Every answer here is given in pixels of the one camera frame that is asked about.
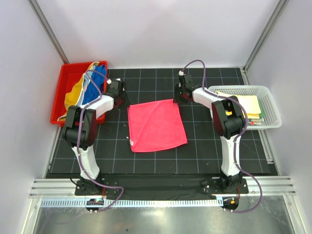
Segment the pink towel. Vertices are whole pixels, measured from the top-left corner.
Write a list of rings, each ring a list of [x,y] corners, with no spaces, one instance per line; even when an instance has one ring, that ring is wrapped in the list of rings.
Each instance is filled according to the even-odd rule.
[[[172,99],[130,105],[128,124],[134,153],[164,151],[188,143],[178,104]]]

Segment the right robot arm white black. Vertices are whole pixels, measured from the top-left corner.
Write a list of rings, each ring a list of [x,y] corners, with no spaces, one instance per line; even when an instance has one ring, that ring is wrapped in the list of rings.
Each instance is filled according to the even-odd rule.
[[[219,186],[223,192],[233,193],[242,183],[239,144],[241,136],[247,129],[242,106],[235,96],[226,97],[195,85],[190,74],[180,71],[178,78],[179,84],[175,86],[174,102],[192,101],[211,111],[214,129],[220,136],[222,146]]]

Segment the green towel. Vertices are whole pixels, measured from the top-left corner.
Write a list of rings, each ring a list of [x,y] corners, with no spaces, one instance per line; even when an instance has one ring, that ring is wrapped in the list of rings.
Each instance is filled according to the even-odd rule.
[[[257,96],[250,96],[247,98],[247,107],[245,107],[245,110],[249,119],[264,117],[264,111]]]

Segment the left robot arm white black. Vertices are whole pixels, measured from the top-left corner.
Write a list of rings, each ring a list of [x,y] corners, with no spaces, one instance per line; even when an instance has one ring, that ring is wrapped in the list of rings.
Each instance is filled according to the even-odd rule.
[[[75,194],[98,195],[105,188],[93,147],[97,137],[97,118],[115,108],[127,108],[129,105],[126,83],[115,79],[108,80],[106,92],[96,99],[82,106],[69,107],[63,138],[75,153],[80,168]]]

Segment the rabbit print towel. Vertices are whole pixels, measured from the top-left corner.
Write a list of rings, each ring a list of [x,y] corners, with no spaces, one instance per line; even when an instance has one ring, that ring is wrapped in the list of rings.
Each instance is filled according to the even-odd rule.
[[[248,119],[248,125],[249,126],[262,126],[264,125],[264,119],[263,118],[250,118]]]

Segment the yellow towel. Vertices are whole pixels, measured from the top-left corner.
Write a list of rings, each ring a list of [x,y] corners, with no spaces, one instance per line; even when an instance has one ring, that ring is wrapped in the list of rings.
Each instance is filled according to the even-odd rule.
[[[257,96],[234,95],[245,109],[248,119],[260,119],[261,109]]]

